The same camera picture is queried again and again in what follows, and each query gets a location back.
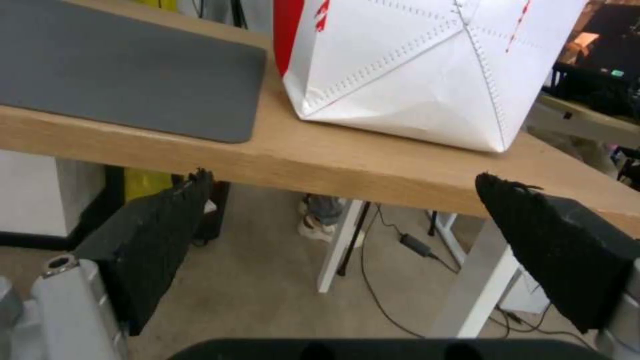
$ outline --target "computer monitor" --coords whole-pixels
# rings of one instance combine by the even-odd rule
[[[556,70],[634,82],[640,76],[640,0],[590,0]]]

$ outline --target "gray desk mat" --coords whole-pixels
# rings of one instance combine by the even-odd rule
[[[0,0],[0,104],[238,143],[266,52],[58,0]]]

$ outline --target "stitching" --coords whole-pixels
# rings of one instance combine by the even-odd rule
[[[397,62],[403,61],[406,57],[411,56],[414,53],[422,51],[422,48],[426,44],[432,43],[438,39],[441,34],[447,34],[451,32],[451,28],[458,24],[458,20],[447,20],[442,24],[435,26],[429,31],[420,34],[399,47],[389,51],[386,55],[374,60],[373,62],[364,65],[363,67],[355,70],[346,78],[339,80],[337,83],[329,86],[328,88],[316,94],[312,99],[306,99],[303,103],[303,107],[306,108],[310,114],[319,110],[328,103],[336,100],[336,98],[342,97],[353,88],[360,86],[363,83],[370,81],[372,78],[379,76],[382,72],[393,67]]]
[[[511,37],[511,35],[508,35],[506,33],[500,33],[498,31],[495,31],[494,29],[489,29],[489,28],[485,28],[485,27],[482,27],[482,26],[469,26],[468,28],[471,31],[476,31],[478,33],[482,33],[482,34],[488,35],[490,37],[501,38],[501,39],[508,39],[508,38]],[[535,49],[542,49],[542,47],[543,47],[542,45],[534,43],[533,41],[531,41],[529,39],[526,39],[526,38],[523,38],[521,36],[516,37],[513,40],[513,43],[514,44],[520,44],[520,45],[527,46],[527,47],[533,47]]]
[[[407,4],[404,4],[400,1],[396,1],[396,0],[368,0],[368,2],[375,4],[375,5],[379,5],[379,6],[385,6],[387,8],[392,8],[392,9],[396,9],[399,11],[403,11],[403,12],[408,12],[414,15],[418,15],[418,16],[424,16],[424,17],[428,17],[428,18],[434,18],[434,19],[439,19],[439,18],[444,18],[443,15],[440,15],[439,13],[435,13],[435,12],[431,12],[428,10],[424,10],[422,8],[416,7],[416,6],[409,6]]]
[[[457,4],[456,4],[456,7],[458,9],[458,15],[460,16],[460,20],[463,20],[462,10]],[[502,140],[502,147],[504,148],[506,147],[506,143],[504,141],[504,133],[503,133],[504,132],[504,123],[503,123],[504,110],[502,109],[502,106],[500,105],[500,102],[499,102],[500,95],[498,94],[498,90],[495,86],[495,81],[493,80],[491,70],[489,69],[489,64],[487,63],[486,58],[484,57],[484,51],[480,46],[480,43],[477,41],[476,34],[470,29],[470,27],[468,27],[464,23],[464,21],[462,22],[462,27],[467,32],[469,39],[471,39],[472,47],[474,48],[474,51],[476,52],[476,57],[478,59],[478,62],[480,63],[480,68],[482,69],[484,82],[486,84],[486,87],[489,91],[489,96],[491,98],[493,112],[498,122],[498,130],[500,131],[500,139]]]

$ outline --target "person's leg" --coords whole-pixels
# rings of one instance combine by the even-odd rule
[[[298,232],[306,238],[331,242],[343,208],[337,197],[306,195],[300,205],[304,212]]]

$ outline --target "jeans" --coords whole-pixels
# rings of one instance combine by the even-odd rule
[[[308,194],[308,213],[320,224],[331,226],[338,224],[344,206],[339,197]]]

